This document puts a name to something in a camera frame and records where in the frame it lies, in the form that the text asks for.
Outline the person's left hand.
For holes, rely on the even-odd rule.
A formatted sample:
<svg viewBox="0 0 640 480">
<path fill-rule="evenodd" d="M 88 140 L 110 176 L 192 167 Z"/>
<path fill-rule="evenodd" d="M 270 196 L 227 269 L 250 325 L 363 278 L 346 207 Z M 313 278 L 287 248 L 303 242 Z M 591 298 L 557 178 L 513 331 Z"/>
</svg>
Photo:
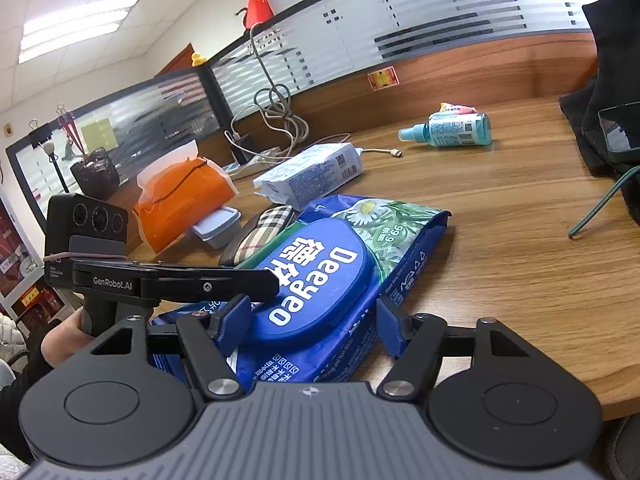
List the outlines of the person's left hand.
<svg viewBox="0 0 640 480">
<path fill-rule="evenodd" d="M 43 337 L 40 350 L 50 367 L 58 367 L 93 341 L 93 336 L 82 330 L 84 314 L 84 308 L 76 310 Z"/>
</svg>

